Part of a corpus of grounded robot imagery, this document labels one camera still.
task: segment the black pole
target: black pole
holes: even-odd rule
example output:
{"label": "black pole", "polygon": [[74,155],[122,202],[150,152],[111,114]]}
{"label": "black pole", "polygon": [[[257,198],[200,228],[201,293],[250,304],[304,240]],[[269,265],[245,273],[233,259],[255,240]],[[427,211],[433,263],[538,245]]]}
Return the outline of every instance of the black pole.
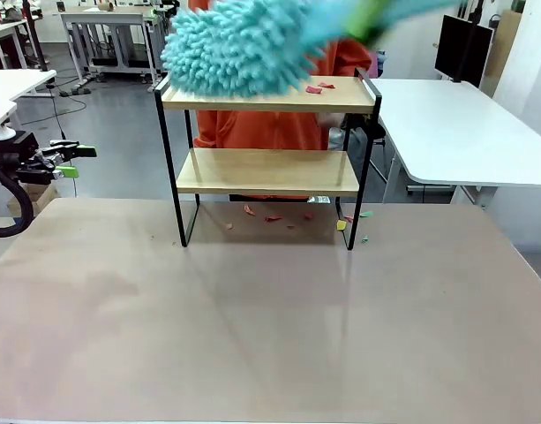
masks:
{"label": "black pole", "polygon": [[33,15],[31,15],[31,4],[29,0],[23,0],[23,10],[25,11],[26,24],[29,25],[29,32],[31,33],[31,43],[33,44],[33,49],[39,58],[39,66],[41,71],[47,71],[47,64],[42,55],[41,44],[39,43],[39,36],[37,35],[37,30],[34,27]]}
{"label": "black pole", "polygon": [[468,34],[468,40],[466,41],[466,46],[464,47],[464,53],[462,53],[461,62],[458,65],[458,70],[456,75],[453,78],[454,82],[462,82],[462,74],[464,73],[464,67],[466,66],[466,61],[468,60],[468,54],[470,53],[470,47],[472,47],[472,42],[474,41],[474,36],[476,35],[477,26],[482,19],[482,10],[484,6],[484,0],[478,0],[478,4],[474,13],[472,13],[472,22],[470,27],[470,32]]}

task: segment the person's hand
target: person's hand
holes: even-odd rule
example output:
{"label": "person's hand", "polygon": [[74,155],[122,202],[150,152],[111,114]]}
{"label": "person's hand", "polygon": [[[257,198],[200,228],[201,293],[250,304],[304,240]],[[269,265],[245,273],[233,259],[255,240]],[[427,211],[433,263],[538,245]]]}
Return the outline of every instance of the person's hand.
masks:
{"label": "person's hand", "polygon": [[341,128],[343,119],[344,113],[320,112],[317,114],[317,123],[321,128],[325,128],[326,130],[331,128]]}

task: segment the black hose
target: black hose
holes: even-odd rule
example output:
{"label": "black hose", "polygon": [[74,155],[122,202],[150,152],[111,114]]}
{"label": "black hose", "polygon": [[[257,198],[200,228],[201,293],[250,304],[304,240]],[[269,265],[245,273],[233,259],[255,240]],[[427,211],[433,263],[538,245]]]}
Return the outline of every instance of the black hose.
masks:
{"label": "black hose", "polygon": [[0,239],[2,239],[15,236],[26,230],[34,219],[34,212],[33,203],[31,203],[29,195],[23,190],[23,187],[21,187],[19,183],[16,183],[1,171],[0,183],[13,194],[21,207],[21,218],[19,221],[10,227],[0,228]]}

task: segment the wooden shelf board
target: wooden shelf board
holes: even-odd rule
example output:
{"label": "wooden shelf board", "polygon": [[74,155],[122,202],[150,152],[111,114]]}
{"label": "wooden shelf board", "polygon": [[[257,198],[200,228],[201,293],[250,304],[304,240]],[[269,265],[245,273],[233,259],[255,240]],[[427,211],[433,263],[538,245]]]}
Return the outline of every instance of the wooden shelf board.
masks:
{"label": "wooden shelf board", "polygon": [[[320,82],[333,84],[335,89],[323,88],[320,95],[305,92],[308,85],[316,87]],[[312,77],[303,83],[300,91],[292,88],[289,95],[243,98],[200,98],[187,95],[169,87],[162,96],[164,109],[189,110],[256,110],[280,112],[340,112],[370,114],[374,100],[358,78]]]}
{"label": "wooden shelf board", "polygon": [[180,193],[356,196],[346,152],[193,148],[177,178]]}

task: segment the cardboard box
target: cardboard box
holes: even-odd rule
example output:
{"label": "cardboard box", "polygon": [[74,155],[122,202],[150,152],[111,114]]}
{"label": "cardboard box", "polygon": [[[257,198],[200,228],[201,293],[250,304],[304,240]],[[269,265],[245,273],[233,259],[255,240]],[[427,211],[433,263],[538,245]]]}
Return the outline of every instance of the cardboard box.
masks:
{"label": "cardboard box", "polygon": [[[60,197],[57,189],[52,185],[36,185],[36,184],[23,184],[21,185],[26,193],[29,195],[29,199],[33,203],[34,215],[39,215],[43,209],[45,209],[49,203],[54,199]],[[14,197],[7,202],[7,208],[11,212],[11,216],[18,218],[21,216],[21,207],[19,202]]]}

